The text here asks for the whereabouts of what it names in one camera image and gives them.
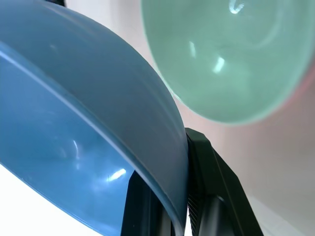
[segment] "green bowl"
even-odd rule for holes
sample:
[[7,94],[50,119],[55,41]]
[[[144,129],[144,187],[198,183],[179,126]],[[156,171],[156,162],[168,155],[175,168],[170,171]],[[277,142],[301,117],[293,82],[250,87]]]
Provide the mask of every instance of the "green bowl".
[[142,14],[164,82],[210,120],[266,117],[313,61],[314,0],[142,0]]

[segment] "blue bowl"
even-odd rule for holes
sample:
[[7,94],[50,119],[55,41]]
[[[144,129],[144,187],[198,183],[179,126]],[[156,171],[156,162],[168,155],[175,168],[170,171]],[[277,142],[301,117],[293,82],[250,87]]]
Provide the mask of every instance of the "blue bowl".
[[156,72],[76,12],[40,0],[0,4],[0,163],[109,236],[120,235],[137,171],[183,235],[187,140]]

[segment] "white background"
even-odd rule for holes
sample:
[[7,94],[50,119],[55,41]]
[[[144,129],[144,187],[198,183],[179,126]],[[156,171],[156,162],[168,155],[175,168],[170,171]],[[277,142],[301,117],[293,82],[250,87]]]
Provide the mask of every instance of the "white background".
[[[139,0],[68,0],[68,7],[109,27],[151,65]],[[178,101],[186,127],[206,134],[238,175],[267,236],[315,232],[315,84],[268,119],[229,127]],[[97,235],[0,166],[0,236]]]

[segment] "blue plastic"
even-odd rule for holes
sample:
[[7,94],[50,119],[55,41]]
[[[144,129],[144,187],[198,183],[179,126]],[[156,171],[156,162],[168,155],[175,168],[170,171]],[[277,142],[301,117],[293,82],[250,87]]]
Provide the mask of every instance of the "blue plastic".
[[40,0],[0,5],[0,163],[108,236],[120,234],[136,170],[183,235],[187,140],[156,72],[76,12]]

